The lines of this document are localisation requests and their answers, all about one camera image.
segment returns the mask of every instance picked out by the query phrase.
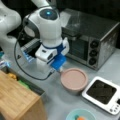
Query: oven door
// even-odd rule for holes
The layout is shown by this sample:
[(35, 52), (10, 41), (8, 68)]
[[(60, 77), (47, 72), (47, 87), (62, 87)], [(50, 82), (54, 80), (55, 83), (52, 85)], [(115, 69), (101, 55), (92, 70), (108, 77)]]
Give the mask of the oven door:
[(68, 57), (77, 60), (83, 64), (87, 64), (88, 59), (88, 48), (89, 42), (88, 37), (81, 36), (76, 40), (69, 40), (70, 51), (68, 53)]

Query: wire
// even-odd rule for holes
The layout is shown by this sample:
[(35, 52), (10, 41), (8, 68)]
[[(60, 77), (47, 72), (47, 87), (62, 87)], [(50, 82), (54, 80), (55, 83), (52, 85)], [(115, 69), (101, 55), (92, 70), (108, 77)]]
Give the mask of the wire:
[(18, 65), (18, 67), (19, 67), (26, 75), (28, 75), (29, 77), (31, 77), (31, 78), (33, 78), (33, 79), (36, 79), (36, 80), (41, 80), (41, 81), (42, 81), (42, 80), (47, 80), (47, 78), (50, 77), (50, 76), (54, 73), (55, 70), (52, 71), (52, 72), (50, 72), (46, 78), (39, 79), (39, 78), (33, 77), (32, 75), (28, 74), (25, 70), (23, 70), (23, 68), (19, 65), (19, 63), (18, 63), (18, 61), (17, 61), (17, 58), (16, 58), (16, 47), (17, 47), (17, 43), (18, 43), (18, 41), (19, 41), (19, 39), (20, 39), (20, 37), (21, 37), (21, 35), (22, 35), (22, 33), (23, 33), (24, 28), (26, 27), (26, 25), (24, 25), (24, 27), (22, 28), (21, 32), (19, 33), (18, 38), (17, 38), (16, 43), (15, 43), (15, 46), (14, 46), (14, 58), (15, 58), (15, 61), (16, 61), (17, 65)]

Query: wooden crate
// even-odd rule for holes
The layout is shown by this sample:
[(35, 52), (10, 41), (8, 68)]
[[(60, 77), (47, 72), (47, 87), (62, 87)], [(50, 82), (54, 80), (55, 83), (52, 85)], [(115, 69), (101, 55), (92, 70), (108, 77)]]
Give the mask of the wooden crate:
[(46, 120), (41, 97), (0, 71), (0, 112), (5, 120)]

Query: table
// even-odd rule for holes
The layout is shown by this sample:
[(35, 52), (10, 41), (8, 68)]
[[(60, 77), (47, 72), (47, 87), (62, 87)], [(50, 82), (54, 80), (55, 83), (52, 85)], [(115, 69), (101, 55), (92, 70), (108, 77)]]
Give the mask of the table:
[[(120, 85), (120, 50), (116, 49), (115, 53), (106, 61), (106, 63), (98, 70), (92, 70), (87, 66), (78, 63), (74, 60), (67, 59), (63, 68), (80, 68), (84, 70), (89, 78), (89, 82), (95, 77), (100, 76), (115, 84)], [(120, 114), (113, 116), (101, 108), (93, 105), (91, 102), (84, 99), (81, 95), (75, 96), (67, 92), (60, 82), (60, 74), (54, 73), (46, 81), (39, 81), (28, 77), (21, 70), (19, 74), (29, 79), (31, 82), (41, 87), (47, 95), (45, 108), (47, 111), (48, 120), (65, 120), (70, 111), (76, 108), (87, 109), (91, 111), (96, 120), (118, 120)]]

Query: oven control knob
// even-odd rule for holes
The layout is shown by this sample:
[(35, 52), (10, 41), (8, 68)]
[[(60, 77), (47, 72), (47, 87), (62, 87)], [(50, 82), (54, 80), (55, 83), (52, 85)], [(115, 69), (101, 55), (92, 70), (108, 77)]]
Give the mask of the oven control knob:
[(96, 63), (96, 59), (95, 58), (91, 58), (90, 60), (89, 60), (89, 64), (90, 65), (94, 65)]
[(98, 42), (97, 41), (92, 41), (90, 44), (91, 48), (97, 48), (98, 47)]
[(92, 50), (89, 55), (90, 55), (91, 57), (95, 57), (95, 56), (97, 56), (97, 53), (98, 53), (98, 52), (97, 52), (96, 50)]

